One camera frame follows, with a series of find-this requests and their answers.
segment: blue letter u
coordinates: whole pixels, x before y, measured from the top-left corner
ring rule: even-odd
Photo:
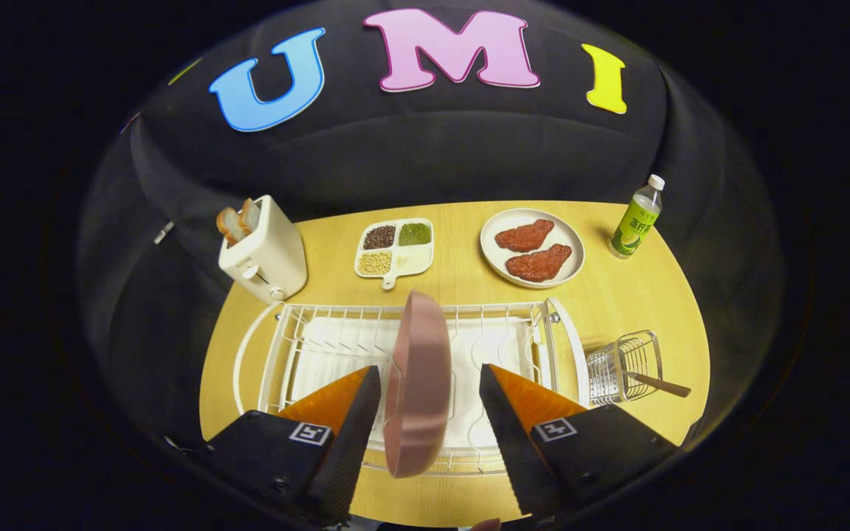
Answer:
[[[258,100],[251,82],[251,69],[257,58],[239,63],[209,86],[209,92],[218,97],[225,120],[235,130],[263,131],[296,117],[304,108],[314,103],[323,90],[323,65],[317,54],[317,39],[326,32],[318,27],[294,35],[271,50],[271,54],[284,54],[291,71],[291,88],[273,101]]]

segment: wooden table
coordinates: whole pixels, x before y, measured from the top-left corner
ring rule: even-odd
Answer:
[[[543,209],[569,223],[586,246],[586,262],[569,282],[547,290],[507,282],[487,265],[478,235],[483,223],[512,208]],[[307,256],[308,281],[287,300],[311,305],[402,306],[410,289],[439,305],[541,302],[555,296],[570,313],[587,353],[624,333],[650,329],[658,336],[664,378],[691,387],[687,399],[663,392],[621,404],[674,444],[701,417],[711,382],[711,360],[704,322],[684,273],[658,231],[652,230],[628,260],[612,256],[610,233],[625,205],[575,201],[487,201],[381,209],[297,223]],[[428,218],[435,227],[435,261],[421,275],[398,277],[391,291],[381,279],[363,279],[353,259],[363,229],[375,222]],[[232,385],[236,354],[245,341],[238,373],[245,409],[257,407],[267,350],[276,327],[274,313],[234,285],[212,332],[199,392],[199,417],[208,440],[238,417]],[[570,356],[571,353],[558,353]],[[577,400],[574,369],[560,372],[564,396]],[[485,518],[520,518],[506,474],[417,476],[392,479],[387,471],[363,468],[350,511],[365,518],[421,527],[466,527]]]

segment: pink dish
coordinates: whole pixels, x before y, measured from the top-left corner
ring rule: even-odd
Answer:
[[[385,393],[385,460],[394,478],[423,473],[445,440],[452,393],[448,322],[430,296],[412,290],[398,326]]]

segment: steak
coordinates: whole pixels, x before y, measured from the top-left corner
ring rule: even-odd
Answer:
[[[527,252],[539,249],[546,235],[553,231],[553,222],[549,219],[537,219],[533,225],[521,225],[515,229],[506,229],[494,236],[494,241],[502,249]]]
[[[554,244],[546,251],[515,256],[505,262],[510,275],[530,282],[549,281],[559,273],[563,263],[573,254],[573,248]]]

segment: pink letter m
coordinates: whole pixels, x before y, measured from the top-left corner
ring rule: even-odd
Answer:
[[[414,91],[435,83],[435,74],[422,69],[418,52],[428,55],[455,83],[468,77],[478,54],[486,66],[478,80],[489,85],[530,89],[540,84],[530,70],[523,44],[527,21],[513,15],[478,11],[455,33],[423,10],[391,10],[370,15],[365,26],[378,27],[389,58],[389,74],[379,83],[384,91]]]

